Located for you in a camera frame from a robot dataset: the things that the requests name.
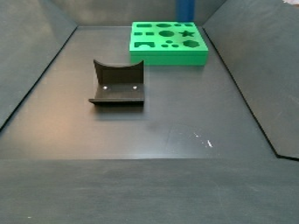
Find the star-shaped cutout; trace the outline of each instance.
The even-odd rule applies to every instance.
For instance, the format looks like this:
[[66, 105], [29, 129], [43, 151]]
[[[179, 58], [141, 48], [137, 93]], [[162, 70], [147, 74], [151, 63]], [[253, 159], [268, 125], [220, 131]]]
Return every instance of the star-shaped cutout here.
[[185, 32], [181, 32], [181, 34], [182, 34], [183, 37], [193, 37], [194, 32], [193, 31], [185, 31]]

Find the black plastic holder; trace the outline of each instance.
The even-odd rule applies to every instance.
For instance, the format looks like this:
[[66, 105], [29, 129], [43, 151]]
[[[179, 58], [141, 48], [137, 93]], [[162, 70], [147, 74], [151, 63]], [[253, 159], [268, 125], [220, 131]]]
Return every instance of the black plastic holder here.
[[94, 104], [145, 103], [145, 62], [133, 66], [109, 66], [94, 60], [98, 73], [98, 92]]

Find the green foam block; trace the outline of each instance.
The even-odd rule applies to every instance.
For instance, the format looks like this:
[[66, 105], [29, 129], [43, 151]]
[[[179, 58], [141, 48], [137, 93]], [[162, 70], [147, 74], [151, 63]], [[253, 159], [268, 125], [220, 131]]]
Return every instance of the green foam block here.
[[194, 23], [134, 22], [131, 62], [146, 65], [204, 66], [209, 47]]

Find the scratch mark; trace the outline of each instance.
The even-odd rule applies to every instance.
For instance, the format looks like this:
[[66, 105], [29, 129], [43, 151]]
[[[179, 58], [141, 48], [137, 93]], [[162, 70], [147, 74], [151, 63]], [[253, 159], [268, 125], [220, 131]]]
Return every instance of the scratch mark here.
[[212, 145], [212, 141], [209, 140], [209, 145], [210, 145], [210, 147], [213, 148], [213, 145]]

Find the gray floor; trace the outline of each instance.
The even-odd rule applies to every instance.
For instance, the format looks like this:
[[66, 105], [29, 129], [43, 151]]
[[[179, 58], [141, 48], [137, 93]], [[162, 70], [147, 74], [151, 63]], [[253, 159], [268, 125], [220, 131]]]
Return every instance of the gray floor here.
[[81, 27], [0, 134], [0, 158], [274, 158], [210, 41], [208, 66], [147, 66], [145, 107], [95, 107], [93, 60], [130, 64], [130, 27]]
[[298, 224], [288, 160], [0, 161], [5, 224]]

